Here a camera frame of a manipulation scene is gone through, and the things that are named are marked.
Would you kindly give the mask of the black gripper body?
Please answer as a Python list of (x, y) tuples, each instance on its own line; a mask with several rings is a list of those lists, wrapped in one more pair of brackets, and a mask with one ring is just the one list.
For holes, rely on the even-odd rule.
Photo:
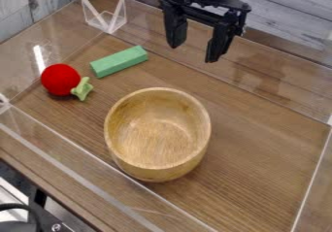
[(235, 27), (235, 34), (241, 36), (244, 33), (244, 26), (247, 15), (252, 11), (252, 7), (241, 0), (163, 0), (169, 3), (179, 12), (188, 17), (193, 17), (200, 22), (215, 23), (216, 15), (209, 15), (207, 11), (195, 7), (199, 5), (201, 8), (215, 7), (224, 8), (225, 14), (220, 17)]

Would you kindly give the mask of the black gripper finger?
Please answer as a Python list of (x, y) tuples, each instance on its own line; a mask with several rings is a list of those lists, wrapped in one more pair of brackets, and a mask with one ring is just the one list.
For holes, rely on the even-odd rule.
[(219, 58), (227, 53), (235, 36), (233, 26), (220, 21), (213, 26), (213, 36), (208, 41), (205, 62), (217, 62)]
[(188, 21), (180, 6), (164, 2), (163, 7), (165, 40), (168, 45), (176, 49), (187, 40)]

